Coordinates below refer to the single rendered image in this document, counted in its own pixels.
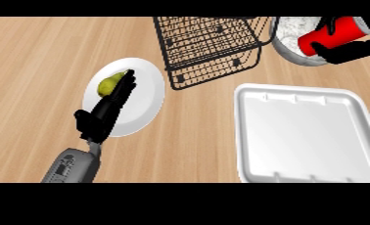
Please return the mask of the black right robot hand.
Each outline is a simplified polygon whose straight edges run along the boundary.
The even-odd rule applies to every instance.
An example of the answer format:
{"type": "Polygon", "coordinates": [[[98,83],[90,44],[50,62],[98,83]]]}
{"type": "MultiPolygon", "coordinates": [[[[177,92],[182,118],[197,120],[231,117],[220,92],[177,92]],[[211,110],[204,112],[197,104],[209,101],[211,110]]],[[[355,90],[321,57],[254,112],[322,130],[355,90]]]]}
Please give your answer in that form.
{"type": "MultiPolygon", "coordinates": [[[[339,17],[321,17],[315,30],[320,31],[324,28],[328,35],[333,35],[336,33],[337,19],[339,17]]],[[[334,65],[370,56],[370,39],[365,41],[348,42],[334,48],[327,48],[321,43],[312,42],[311,47],[314,48],[318,56],[334,65]]]]}

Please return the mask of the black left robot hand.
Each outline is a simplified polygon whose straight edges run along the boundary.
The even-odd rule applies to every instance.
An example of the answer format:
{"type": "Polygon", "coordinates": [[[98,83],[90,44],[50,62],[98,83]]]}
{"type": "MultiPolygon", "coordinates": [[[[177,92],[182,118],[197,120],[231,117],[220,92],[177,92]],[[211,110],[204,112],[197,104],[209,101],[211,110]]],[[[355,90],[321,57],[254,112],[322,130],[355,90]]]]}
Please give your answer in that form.
{"type": "Polygon", "coordinates": [[[108,138],[135,87],[135,71],[129,69],[117,82],[112,92],[100,98],[92,111],[75,111],[74,117],[77,120],[77,130],[81,132],[81,139],[100,144],[108,138]]]}

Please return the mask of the red can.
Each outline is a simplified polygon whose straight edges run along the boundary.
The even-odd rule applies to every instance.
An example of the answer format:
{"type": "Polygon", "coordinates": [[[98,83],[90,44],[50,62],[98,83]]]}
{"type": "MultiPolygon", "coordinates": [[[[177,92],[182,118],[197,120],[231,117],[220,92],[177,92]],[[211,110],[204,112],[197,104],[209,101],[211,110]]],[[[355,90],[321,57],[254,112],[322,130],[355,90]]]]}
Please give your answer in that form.
{"type": "Polygon", "coordinates": [[[342,17],[336,20],[336,32],[328,35],[328,30],[322,27],[312,30],[297,38],[297,47],[306,57],[317,54],[311,44],[322,44],[327,48],[336,48],[348,42],[370,34],[370,23],[361,17],[342,17]]]}

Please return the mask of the white rectangular tray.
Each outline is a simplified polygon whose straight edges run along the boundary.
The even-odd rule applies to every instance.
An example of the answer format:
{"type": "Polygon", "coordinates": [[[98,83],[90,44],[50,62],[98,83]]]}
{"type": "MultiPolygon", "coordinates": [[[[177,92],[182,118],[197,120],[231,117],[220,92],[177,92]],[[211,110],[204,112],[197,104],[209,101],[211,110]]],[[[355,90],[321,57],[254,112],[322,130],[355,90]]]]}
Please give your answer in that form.
{"type": "Polygon", "coordinates": [[[345,89],[246,83],[234,91],[246,183],[370,183],[370,112],[345,89]]]}

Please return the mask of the white round plate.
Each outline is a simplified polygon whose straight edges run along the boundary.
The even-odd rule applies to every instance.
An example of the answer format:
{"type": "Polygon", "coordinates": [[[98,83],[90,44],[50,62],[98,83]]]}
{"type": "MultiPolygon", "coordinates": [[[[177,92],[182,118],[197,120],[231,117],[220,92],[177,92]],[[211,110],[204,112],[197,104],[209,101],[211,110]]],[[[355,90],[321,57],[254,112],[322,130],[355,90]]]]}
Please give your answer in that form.
{"type": "Polygon", "coordinates": [[[99,82],[127,69],[135,71],[136,88],[120,111],[111,137],[136,133],[151,123],[164,100],[164,80],[158,68],[148,60],[124,58],[111,62],[93,75],[84,92],[83,109],[90,112],[100,100],[96,93],[99,82]]]}

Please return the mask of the green pear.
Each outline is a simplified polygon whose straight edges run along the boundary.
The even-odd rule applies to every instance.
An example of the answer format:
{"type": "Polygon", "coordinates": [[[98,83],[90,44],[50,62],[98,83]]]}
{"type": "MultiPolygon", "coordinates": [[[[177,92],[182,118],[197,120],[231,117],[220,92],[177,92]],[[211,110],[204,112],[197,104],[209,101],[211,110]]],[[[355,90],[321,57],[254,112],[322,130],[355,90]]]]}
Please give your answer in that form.
{"type": "Polygon", "coordinates": [[[120,92],[126,88],[126,82],[121,80],[126,73],[127,71],[120,71],[100,80],[96,87],[96,94],[99,97],[105,97],[114,91],[120,92]]]}

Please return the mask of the grey speckled round bowl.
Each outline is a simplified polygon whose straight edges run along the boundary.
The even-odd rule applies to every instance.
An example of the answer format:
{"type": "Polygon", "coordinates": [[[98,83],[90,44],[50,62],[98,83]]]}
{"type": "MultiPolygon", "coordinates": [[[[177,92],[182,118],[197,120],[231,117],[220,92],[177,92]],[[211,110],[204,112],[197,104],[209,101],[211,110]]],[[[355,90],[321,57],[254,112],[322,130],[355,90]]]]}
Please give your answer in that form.
{"type": "Polygon", "coordinates": [[[287,61],[305,67],[327,64],[318,55],[306,56],[297,46],[297,38],[315,29],[320,19],[320,17],[272,17],[271,35],[275,50],[287,61]]]}

